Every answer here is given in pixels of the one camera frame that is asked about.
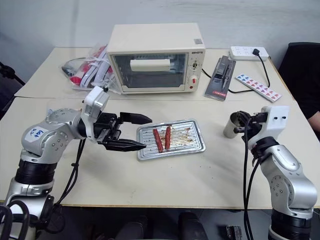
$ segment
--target silver robotic arm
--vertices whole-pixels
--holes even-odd
[[[123,122],[146,124],[152,120],[137,113],[121,112],[120,117],[102,113],[109,98],[107,91],[96,86],[83,101],[81,111],[56,110],[23,133],[19,168],[0,208],[0,240],[35,239],[36,229],[47,226],[53,211],[54,197],[49,193],[54,186],[55,169],[71,140],[88,138],[107,150],[122,152],[146,147],[119,139],[119,126]]]
[[[317,190],[304,175],[301,163],[276,139],[285,128],[289,107],[263,107],[250,116],[243,111],[231,115],[224,129],[228,138],[245,131],[248,149],[267,178],[272,204],[269,240],[309,240]]]

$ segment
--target oven window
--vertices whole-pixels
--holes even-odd
[[[128,88],[177,88],[184,84],[187,53],[116,55],[122,85]]]

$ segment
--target white label sticker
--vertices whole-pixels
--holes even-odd
[[[35,126],[27,132],[27,134],[24,137],[24,140],[28,141],[29,143],[32,143],[38,140],[46,132],[48,132],[47,129],[44,129],[40,126]]]

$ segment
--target power strip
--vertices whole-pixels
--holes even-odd
[[[258,49],[262,61],[268,59],[269,55],[263,46],[232,46],[230,47],[230,57],[236,61],[260,61],[259,57],[253,55],[254,49]]]

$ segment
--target baking tray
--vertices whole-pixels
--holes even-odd
[[[171,138],[170,149],[166,150],[164,146],[168,126],[171,126]],[[153,129],[157,129],[159,132],[163,152],[158,151]],[[194,119],[144,125],[137,129],[136,136],[138,142],[146,145],[144,149],[138,151],[140,160],[198,153],[206,150],[198,123]]]

